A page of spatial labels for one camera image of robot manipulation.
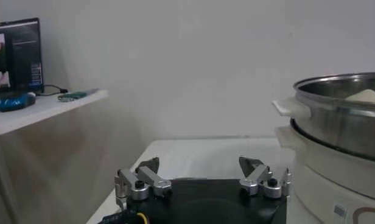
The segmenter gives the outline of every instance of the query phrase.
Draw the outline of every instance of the screw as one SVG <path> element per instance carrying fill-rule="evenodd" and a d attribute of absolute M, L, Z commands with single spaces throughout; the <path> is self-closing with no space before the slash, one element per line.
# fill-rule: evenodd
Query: screw
<path fill-rule="evenodd" d="M 137 180 L 137 181 L 135 182 L 135 188 L 136 188 L 136 189 L 142 189 L 142 188 L 144 188 L 144 182 L 141 181 L 141 180 Z"/>

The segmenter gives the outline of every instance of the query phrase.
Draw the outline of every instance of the white shelf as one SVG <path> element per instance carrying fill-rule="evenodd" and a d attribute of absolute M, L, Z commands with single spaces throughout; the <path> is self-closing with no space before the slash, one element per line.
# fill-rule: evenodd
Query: white shelf
<path fill-rule="evenodd" d="M 25 109 L 5 113 L 0 112 L 0 135 L 93 103 L 107 96 L 108 91 L 100 90 L 82 99 L 67 103 L 59 102 L 57 96 L 38 97 L 34 105 Z"/>

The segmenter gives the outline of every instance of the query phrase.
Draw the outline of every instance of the flour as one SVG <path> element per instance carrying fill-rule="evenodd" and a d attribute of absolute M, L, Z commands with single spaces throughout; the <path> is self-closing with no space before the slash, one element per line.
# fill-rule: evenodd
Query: flour
<path fill-rule="evenodd" d="M 375 92 L 371 89 L 365 89 L 362 92 L 345 98 L 345 100 L 375 103 Z"/>

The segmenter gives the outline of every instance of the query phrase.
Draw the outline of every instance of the metal bracket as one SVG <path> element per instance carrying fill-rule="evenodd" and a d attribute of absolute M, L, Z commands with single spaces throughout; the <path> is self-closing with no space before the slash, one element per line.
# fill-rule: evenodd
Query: metal bracket
<path fill-rule="evenodd" d="M 264 196 L 268 198 L 280 198 L 282 195 L 290 194 L 290 177 L 288 168 L 280 168 L 275 170 L 271 179 L 265 181 L 263 185 Z"/>
<path fill-rule="evenodd" d="M 266 165 L 258 165 L 256 169 L 246 178 L 239 180 L 240 189 L 244 195 L 253 196 L 258 193 L 259 185 L 262 181 L 268 180 L 272 176 L 270 168 Z"/>
<path fill-rule="evenodd" d="M 170 198 L 172 196 L 171 181 L 159 177 L 148 167 L 139 167 L 138 178 L 153 187 L 155 196 L 163 198 Z"/>
<path fill-rule="evenodd" d="M 116 199 L 129 196 L 140 201 L 149 197 L 149 185 L 140 181 L 128 169 L 118 170 L 117 176 L 114 178 L 114 186 L 116 188 Z"/>

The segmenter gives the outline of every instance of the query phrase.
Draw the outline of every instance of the steel pot rim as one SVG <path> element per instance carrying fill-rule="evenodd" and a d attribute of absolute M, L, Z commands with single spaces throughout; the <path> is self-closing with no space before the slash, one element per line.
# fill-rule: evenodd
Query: steel pot rim
<path fill-rule="evenodd" d="M 304 80 L 300 80 L 293 85 L 296 93 L 302 97 L 310 100 L 316 100 L 320 103 L 326 103 L 335 105 L 336 107 L 346 108 L 357 108 L 358 110 L 373 110 L 375 111 L 375 103 L 362 102 L 362 101 L 349 101 L 336 97 L 322 96 L 319 94 L 310 93 L 300 89 L 302 86 L 306 86 L 311 83 L 329 82 L 334 80 L 347 80 L 347 79 L 373 79 L 375 78 L 375 72 L 363 72 L 363 73 L 349 73 L 349 74 L 332 74 L 324 75 L 319 77 L 312 77 Z"/>

